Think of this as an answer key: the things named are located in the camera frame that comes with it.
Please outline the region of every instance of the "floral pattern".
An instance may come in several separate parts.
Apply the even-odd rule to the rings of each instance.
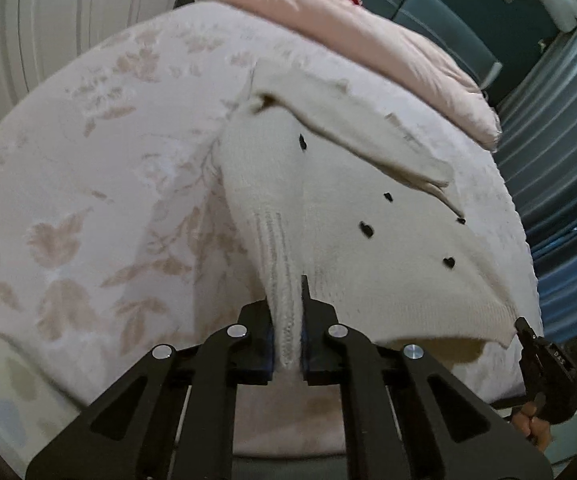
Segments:
[[[200,344],[264,297],[226,204],[218,141],[261,57],[393,114],[456,168],[470,229],[539,330],[524,232],[490,153],[381,76],[285,28],[201,3],[115,35],[0,123],[1,334],[91,402],[153,346]],[[484,397],[503,395],[521,384],[517,352],[487,345],[460,377]],[[335,393],[282,381],[261,397],[242,388],[235,450],[342,451]],[[54,423],[45,417],[38,431],[53,434]]]

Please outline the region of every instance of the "blue curtain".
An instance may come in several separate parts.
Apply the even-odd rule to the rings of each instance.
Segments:
[[[495,161],[524,223],[544,333],[577,335],[577,29],[560,34],[497,109]]]

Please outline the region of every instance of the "finger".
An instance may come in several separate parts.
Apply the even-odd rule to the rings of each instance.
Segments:
[[[530,436],[530,419],[526,415],[518,413],[513,416],[510,422],[521,431],[524,436]]]
[[[537,437],[537,448],[545,451],[552,441],[551,425],[540,418],[534,418],[530,421],[531,433]]]
[[[537,406],[534,402],[527,402],[522,406],[522,413],[526,416],[534,416],[537,413]]]

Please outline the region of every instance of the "pink blanket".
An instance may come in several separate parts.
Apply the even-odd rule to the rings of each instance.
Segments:
[[[218,0],[324,44],[413,92],[488,150],[501,133],[475,82],[440,47],[350,0]]]

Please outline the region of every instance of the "teal wall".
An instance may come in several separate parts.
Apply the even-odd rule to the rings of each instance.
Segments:
[[[558,30],[539,0],[442,0],[481,38],[504,64],[489,88],[497,104],[526,76],[540,57],[539,40]]]
[[[577,415],[551,428],[553,443],[544,453],[552,463],[561,462],[577,455]]]

